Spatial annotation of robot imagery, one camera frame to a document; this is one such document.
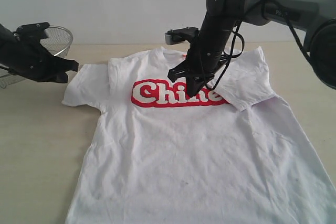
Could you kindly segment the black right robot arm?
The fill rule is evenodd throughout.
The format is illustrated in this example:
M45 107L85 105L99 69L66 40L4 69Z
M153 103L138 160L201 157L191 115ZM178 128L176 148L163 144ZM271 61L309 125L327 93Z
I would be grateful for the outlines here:
M226 53L229 39L239 37L242 23L286 25L292 33L305 32L297 45L319 80L335 88L335 0L206 0L201 28L169 30L168 45L190 43L186 59L168 72L168 78L186 80L186 92L194 97L225 72L235 54Z

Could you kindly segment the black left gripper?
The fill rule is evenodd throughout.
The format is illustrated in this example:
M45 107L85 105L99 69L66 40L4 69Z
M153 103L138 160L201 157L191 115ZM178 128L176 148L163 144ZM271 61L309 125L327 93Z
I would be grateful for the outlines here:
M67 71L78 72L79 63L52 55L44 47L31 49L22 45L5 45L5 67L10 74L36 82L68 83Z

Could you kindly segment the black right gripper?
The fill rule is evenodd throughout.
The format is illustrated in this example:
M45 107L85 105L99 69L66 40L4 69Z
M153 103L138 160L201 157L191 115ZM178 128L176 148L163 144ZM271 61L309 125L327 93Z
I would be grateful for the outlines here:
M168 71L167 77L171 82L186 78L186 94L190 98L210 81L207 77L194 77L214 73L236 22L235 18L230 17L204 17L198 36L190 43L185 61Z

